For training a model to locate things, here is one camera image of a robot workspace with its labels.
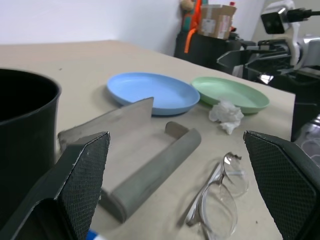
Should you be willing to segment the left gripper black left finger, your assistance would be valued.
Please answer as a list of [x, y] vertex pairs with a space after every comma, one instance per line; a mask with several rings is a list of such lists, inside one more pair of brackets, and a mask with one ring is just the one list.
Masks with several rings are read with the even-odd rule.
[[84, 240], [99, 202], [109, 132], [70, 144], [0, 230], [2, 240]]

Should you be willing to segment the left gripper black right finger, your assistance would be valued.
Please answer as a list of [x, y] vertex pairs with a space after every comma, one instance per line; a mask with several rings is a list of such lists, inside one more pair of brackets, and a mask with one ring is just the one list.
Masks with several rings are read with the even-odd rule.
[[320, 167], [298, 145], [246, 130], [243, 140], [264, 203], [284, 240], [320, 238]]

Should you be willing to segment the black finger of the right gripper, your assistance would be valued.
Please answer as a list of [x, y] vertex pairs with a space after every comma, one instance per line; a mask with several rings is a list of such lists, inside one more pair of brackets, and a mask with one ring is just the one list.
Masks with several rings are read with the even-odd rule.
[[258, 49], [232, 50], [221, 55], [216, 62], [224, 67], [246, 65], [253, 56], [260, 52]]
[[245, 68], [258, 74], [279, 75], [282, 73], [283, 56], [256, 56], [245, 64]]

